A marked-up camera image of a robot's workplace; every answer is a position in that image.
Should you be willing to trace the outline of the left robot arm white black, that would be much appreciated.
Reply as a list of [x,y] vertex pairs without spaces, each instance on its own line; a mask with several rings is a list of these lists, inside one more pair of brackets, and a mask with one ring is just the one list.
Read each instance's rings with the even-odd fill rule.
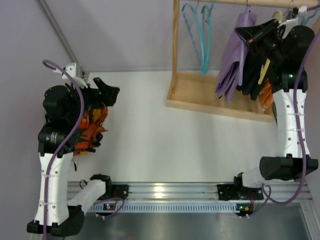
[[73,158],[100,146],[108,110],[120,89],[94,78],[95,87],[75,80],[49,88],[44,94],[45,124],[38,134],[41,184],[38,209],[26,230],[30,234],[77,235],[89,208],[102,200],[118,200],[110,176],[94,174],[72,199],[67,198],[69,167]]

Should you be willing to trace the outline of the purple hanger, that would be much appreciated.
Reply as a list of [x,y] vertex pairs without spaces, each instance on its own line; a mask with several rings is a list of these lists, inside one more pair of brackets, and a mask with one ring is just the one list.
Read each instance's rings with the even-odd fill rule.
[[245,5],[246,5],[245,13],[248,14],[251,9],[251,6],[249,5],[249,0],[245,1]]

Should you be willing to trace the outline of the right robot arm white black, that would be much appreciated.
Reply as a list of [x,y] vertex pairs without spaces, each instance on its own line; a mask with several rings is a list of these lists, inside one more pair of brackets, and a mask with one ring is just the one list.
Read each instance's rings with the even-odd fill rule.
[[308,90],[304,66],[316,36],[304,25],[295,25],[284,33],[286,29],[276,19],[235,29],[251,53],[270,60],[267,76],[277,118],[275,155],[263,156],[258,167],[234,178],[245,188],[258,188],[272,180],[304,181],[319,167],[318,159],[311,158],[305,139],[304,113]]

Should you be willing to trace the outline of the purple trousers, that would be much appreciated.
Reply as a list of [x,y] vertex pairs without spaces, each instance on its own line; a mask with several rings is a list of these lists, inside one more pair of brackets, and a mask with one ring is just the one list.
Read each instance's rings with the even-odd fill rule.
[[243,70],[248,48],[236,34],[231,31],[221,60],[221,68],[217,77],[215,95],[230,102],[238,85],[243,83]]

